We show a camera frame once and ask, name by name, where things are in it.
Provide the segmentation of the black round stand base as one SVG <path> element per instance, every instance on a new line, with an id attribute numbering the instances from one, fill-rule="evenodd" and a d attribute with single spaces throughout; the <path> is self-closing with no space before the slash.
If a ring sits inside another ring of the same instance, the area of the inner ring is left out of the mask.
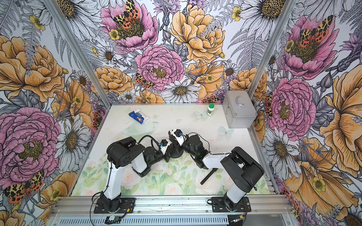
<path id="1" fill-rule="evenodd" d="M 179 147 L 174 147 L 170 151 L 170 158 L 177 159 L 183 155 L 184 151 Z"/>

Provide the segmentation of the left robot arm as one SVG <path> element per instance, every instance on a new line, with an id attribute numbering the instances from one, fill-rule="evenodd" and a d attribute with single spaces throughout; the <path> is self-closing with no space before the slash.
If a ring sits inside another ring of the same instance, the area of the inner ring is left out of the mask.
<path id="1" fill-rule="evenodd" d="M 151 166 L 162 160 L 168 162 L 171 152 L 177 149 L 177 146 L 167 139 L 158 143 L 152 136 L 146 135 L 146 137 L 151 138 L 151 144 L 155 144 L 156 147 L 145 147 L 133 137 L 127 137 L 112 143 L 107 148 L 109 161 L 107 183 L 97 200 L 95 214 L 120 213 L 124 206 L 133 211 L 135 199 L 121 198 L 121 186 L 127 166 L 130 165 L 140 177 L 144 177 L 150 172 Z"/>

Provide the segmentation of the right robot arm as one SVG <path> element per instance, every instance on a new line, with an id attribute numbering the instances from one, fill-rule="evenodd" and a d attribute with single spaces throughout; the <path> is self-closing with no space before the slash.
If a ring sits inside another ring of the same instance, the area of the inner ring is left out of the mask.
<path id="1" fill-rule="evenodd" d="M 196 165 L 210 172 L 201 180 L 203 185 L 218 170 L 223 169 L 233 181 L 230 189 L 222 198 L 211 198 L 213 212 L 250 212 L 250 203 L 246 198 L 264 175 L 263 167 L 241 147 L 235 147 L 229 153 L 211 153 L 204 148 L 203 138 L 195 132 L 183 134 L 181 130 L 168 132 L 169 138 L 160 143 L 165 159 L 178 158 L 188 153 Z"/>

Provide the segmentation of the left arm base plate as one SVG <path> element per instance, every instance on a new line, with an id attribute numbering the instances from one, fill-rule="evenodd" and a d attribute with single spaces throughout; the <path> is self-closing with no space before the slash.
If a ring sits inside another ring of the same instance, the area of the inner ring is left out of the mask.
<path id="1" fill-rule="evenodd" d="M 123 214 L 133 213 L 135 198 L 116 198 L 112 201 L 98 199 L 93 213 L 95 214 Z"/>

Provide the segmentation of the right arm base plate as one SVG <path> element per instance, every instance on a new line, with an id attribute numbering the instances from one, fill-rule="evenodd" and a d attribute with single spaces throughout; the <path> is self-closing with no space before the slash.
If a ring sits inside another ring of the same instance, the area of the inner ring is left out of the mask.
<path id="1" fill-rule="evenodd" d="M 207 204 L 211 205 L 212 211 L 217 213 L 232 213 L 232 212 L 251 212 L 249 198 L 244 196 L 237 203 L 234 203 L 227 196 L 212 197 L 207 200 Z"/>

